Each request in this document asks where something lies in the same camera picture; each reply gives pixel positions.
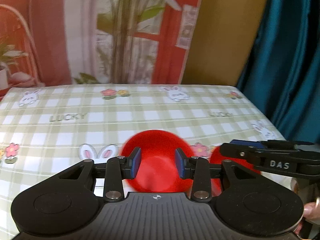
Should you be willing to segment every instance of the das logo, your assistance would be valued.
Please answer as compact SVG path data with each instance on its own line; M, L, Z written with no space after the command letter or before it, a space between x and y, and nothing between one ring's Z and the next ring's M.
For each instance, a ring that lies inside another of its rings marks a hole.
M289 163L270 161L270 167L288 169L289 168Z

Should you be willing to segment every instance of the blue satin curtain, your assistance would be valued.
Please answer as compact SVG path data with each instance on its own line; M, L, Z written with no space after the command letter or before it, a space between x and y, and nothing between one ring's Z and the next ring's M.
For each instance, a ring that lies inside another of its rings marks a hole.
M268 0L237 87L287 140L320 143L319 0Z

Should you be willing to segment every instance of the red bowl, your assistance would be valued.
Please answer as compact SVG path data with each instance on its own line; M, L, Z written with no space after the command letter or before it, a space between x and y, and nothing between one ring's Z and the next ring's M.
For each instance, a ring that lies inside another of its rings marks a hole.
M189 144L177 135L162 130L147 130L132 136L122 147L121 155L129 156L134 147L141 148L141 164L137 177L127 183L138 192L186 192L191 179L180 179L174 153L181 148L193 156Z
M248 163L245 160L242 159L236 159L236 158L229 158L221 155L220 153L220 147L216 147L212 151L212 155L210 157L209 163L215 163L215 164L221 164L223 160L232 160L236 163L239 163L240 165L260 174L260 171L257 171L253 168L253 164ZM211 179L211 188L212 188L212 195L218 196L221 193L221 185L220 185L220 179Z

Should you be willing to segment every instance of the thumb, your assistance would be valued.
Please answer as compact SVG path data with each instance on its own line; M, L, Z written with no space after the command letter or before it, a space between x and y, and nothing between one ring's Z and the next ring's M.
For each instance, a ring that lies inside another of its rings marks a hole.
M316 205L315 202L305 204L303 209L303 216L307 219L319 219L320 205Z

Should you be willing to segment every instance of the ribbed surface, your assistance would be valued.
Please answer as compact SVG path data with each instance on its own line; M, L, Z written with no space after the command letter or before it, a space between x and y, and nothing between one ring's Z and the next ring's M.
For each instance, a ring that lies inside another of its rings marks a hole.
M41 240L22 233L15 240ZM189 201L184 193L130 193L119 203L106 204L97 218L78 232L58 240L253 240L221 223L207 204ZM276 240L297 240L293 234Z

